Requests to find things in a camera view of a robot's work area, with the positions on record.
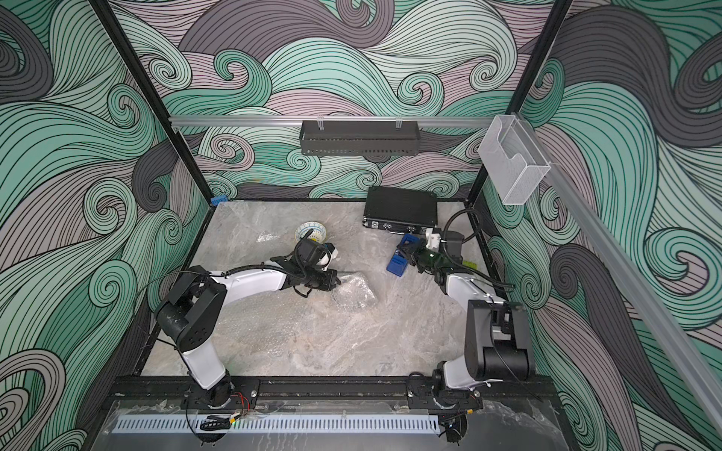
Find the yellow patterned ceramic bowl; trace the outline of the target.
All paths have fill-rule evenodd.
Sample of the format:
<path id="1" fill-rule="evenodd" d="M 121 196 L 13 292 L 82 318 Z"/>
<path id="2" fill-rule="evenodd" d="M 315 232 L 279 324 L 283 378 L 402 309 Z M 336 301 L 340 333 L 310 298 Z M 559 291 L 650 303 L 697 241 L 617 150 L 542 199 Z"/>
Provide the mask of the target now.
<path id="1" fill-rule="evenodd" d="M 308 239 L 314 242 L 319 242 L 319 244 L 324 244 L 327 238 L 327 230 L 320 222 L 308 221 L 297 227 L 295 235 L 299 241 Z"/>

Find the blue patterned ceramic bowl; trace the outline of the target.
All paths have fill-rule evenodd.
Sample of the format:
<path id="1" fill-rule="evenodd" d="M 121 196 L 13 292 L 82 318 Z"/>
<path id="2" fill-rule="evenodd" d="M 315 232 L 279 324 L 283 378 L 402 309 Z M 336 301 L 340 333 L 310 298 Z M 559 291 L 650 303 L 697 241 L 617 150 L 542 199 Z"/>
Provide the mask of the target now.
<path id="1" fill-rule="evenodd" d="M 342 283 L 336 294 L 337 302 L 354 311 L 374 306 L 377 297 L 365 278 L 350 278 Z"/>

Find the clear bubble wrap sheet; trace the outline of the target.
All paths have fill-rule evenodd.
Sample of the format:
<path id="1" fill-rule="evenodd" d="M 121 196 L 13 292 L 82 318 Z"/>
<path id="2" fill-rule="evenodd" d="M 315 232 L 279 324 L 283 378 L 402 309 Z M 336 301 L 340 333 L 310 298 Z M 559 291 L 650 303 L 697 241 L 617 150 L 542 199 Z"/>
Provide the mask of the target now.
<path id="1" fill-rule="evenodd" d="M 394 376 L 429 373 L 462 351 L 464 311 L 432 279 L 368 279 L 374 306 L 350 311 L 338 289 L 302 298 L 264 293 L 226 306 L 212 336 L 234 375 Z"/>

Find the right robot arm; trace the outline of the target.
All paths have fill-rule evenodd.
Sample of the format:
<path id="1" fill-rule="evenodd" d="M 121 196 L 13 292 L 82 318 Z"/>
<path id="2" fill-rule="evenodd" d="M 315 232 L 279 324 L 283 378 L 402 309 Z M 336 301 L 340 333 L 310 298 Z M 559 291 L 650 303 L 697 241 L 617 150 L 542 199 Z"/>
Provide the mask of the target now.
<path id="1" fill-rule="evenodd" d="M 522 309 L 495 295 L 489 276 L 447 255 L 442 246 L 406 234 L 396 256 L 432 276 L 442 293 L 466 312 L 462 355 L 441 362 L 432 372 L 432 396 L 449 409 L 462 392 L 476 394 L 493 383 L 524 383 L 537 371 Z"/>

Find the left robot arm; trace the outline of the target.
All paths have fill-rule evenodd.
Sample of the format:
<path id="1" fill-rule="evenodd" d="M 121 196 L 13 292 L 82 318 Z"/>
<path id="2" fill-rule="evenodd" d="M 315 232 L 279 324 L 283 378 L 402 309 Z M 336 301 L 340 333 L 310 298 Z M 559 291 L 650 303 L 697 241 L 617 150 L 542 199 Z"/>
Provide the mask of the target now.
<path id="1" fill-rule="evenodd" d="M 225 406 L 233 392 L 231 374 L 211 340 L 223 308 L 265 292 L 292 289 L 306 298 L 312 291 L 332 291 L 340 285 L 338 272 L 330 268 L 337 255 L 333 244 L 306 235 L 288 255 L 262 263 L 219 274 L 201 266 L 182 272 L 154 316 L 210 407 Z"/>

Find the blue tape dispenser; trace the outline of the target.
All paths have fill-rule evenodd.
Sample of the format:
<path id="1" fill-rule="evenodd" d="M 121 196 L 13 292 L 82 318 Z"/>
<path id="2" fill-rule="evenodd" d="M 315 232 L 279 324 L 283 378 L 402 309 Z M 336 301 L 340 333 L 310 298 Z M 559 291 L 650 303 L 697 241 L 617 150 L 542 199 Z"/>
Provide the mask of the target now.
<path id="1" fill-rule="evenodd" d="M 387 271 L 397 277 L 402 277 L 412 262 L 412 247 L 413 244 L 411 242 L 402 242 L 399 244 L 387 264 Z"/>

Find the black hard case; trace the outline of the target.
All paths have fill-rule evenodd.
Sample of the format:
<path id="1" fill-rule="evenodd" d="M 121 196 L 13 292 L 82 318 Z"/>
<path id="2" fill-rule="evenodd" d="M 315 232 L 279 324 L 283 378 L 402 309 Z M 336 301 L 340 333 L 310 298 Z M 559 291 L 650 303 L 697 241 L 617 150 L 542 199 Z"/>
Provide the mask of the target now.
<path id="1" fill-rule="evenodd" d="M 438 225 L 437 197 L 425 191 L 373 186 L 362 216 L 366 229 L 422 234 Z"/>

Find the blue corner clip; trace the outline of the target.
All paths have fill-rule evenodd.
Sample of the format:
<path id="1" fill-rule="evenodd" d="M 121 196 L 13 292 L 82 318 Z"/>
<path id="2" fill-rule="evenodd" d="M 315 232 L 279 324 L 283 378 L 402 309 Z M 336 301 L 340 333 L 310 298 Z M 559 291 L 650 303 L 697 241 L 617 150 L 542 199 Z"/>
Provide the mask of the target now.
<path id="1" fill-rule="evenodd" d="M 213 197 L 211 199 L 212 206 L 216 207 L 221 203 L 228 202 L 229 199 L 226 195 L 218 195 L 218 197 Z"/>

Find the clear acrylic wall holder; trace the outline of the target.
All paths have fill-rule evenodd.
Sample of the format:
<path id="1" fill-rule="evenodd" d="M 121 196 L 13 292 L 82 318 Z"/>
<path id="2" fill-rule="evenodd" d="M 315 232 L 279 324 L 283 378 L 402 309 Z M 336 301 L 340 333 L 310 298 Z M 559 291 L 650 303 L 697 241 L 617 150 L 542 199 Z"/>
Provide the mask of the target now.
<path id="1" fill-rule="evenodd" d="M 526 204 L 550 170 L 533 128 L 516 115 L 495 116 L 478 152 L 503 205 Z"/>

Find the black perforated wall tray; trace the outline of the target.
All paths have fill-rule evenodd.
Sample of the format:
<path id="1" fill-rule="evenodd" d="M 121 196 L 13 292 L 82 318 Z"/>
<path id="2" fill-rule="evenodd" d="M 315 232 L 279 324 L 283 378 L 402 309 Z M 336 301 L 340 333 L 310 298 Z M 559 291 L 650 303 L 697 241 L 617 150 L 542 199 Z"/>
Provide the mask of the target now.
<path id="1" fill-rule="evenodd" d="M 416 155 L 420 129 L 415 122 L 316 122 L 305 121 L 299 135 L 301 150 L 309 156 Z"/>

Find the aluminium rail back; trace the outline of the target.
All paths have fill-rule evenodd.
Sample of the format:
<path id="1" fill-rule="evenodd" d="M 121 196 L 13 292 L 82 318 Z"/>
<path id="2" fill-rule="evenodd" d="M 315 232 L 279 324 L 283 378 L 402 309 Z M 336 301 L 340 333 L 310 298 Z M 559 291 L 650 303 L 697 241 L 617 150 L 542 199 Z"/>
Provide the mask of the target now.
<path id="1" fill-rule="evenodd" d="M 321 128 L 326 122 L 415 122 L 421 128 L 460 128 L 478 129 L 488 127 L 494 118 L 465 117 L 312 117 L 312 116 L 211 116 L 185 115 L 171 116 L 169 122 L 173 127 L 301 127 L 305 121 L 316 122 Z"/>

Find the aluminium rail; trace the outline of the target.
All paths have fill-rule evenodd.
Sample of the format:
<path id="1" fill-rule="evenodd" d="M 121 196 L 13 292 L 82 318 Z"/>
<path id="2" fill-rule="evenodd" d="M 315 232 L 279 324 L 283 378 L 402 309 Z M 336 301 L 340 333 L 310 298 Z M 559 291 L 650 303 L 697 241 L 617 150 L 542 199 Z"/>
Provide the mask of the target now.
<path id="1" fill-rule="evenodd" d="M 169 122 L 173 127 L 301 127 L 305 121 L 316 122 L 321 128 L 326 122 L 415 122 L 421 128 L 460 128 L 478 129 L 488 127 L 494 118 L 465 117 L 312 117 L 312 116 L 211 116 L 185 115 L 171 116 Z"/>
<path id="2" fill-rule="evenodd" d="M 599 259 L 609 270 L 620 293 L 633 304 L 641 319 L 646 322 L 661 349 L 686 383 L 716 431 L 721 430 L 721 381 L 703 358 L 699 349 L 667 311 L 652 286 L 637 266 L 624 253 L 620 244 L 600 220 L 597 213 L 579 195 L 573 183 L 555 157 L 543 146 L 537 133 L 529 125 L 526 134 L 539 154 L 550 166 L 547 177 L 551 180 L 562 202 L 575 218 L 597 251 Z"/>

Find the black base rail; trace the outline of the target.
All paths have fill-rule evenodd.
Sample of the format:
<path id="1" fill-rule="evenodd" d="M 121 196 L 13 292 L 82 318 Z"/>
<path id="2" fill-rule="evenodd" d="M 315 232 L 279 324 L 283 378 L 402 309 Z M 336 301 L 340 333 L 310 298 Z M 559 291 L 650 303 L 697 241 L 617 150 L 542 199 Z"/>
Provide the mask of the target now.
<path id="1" fill-rule="evenodd" d="M 479 409 L 483 400 L 552 400 L 552 381 L 490 381 L 471 389 L 447 389 L 432 377 L 232 376 L 206 391 L 189 376 L 123 377 L 110 389 L 113 400 L 187 400 L 193 409 L 258 409 L 271 401 L 388 401 L 412 410 Z"/>

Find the aluminium rail right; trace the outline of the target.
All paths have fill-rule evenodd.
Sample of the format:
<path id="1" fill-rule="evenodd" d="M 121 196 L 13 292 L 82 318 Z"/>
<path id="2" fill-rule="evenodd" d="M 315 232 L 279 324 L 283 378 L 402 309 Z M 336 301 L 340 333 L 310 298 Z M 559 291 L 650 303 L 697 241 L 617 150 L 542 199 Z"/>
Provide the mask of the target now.
<path id="1" fill-rule="evenodd" d="M 539 154 L 550 166 L 547 177 L 551 180 L 562 202 L 575 218 L 597 251 L 599 259 L 609 270 L 620 293 L 633 304 L 641 319 L 646 322 L 661 349 L 686 383 L 716 431 L 721 430 L 721 381 L 703 358 L 699 349 L 667 311 L 652 286 L 637 266 L 624 253 L 620 244 L 600 220 L 597 213 L 579 195 L 573 183 L 555 157 L 543 146 L 537 133 L 529 125 L 526 134 Z"/>

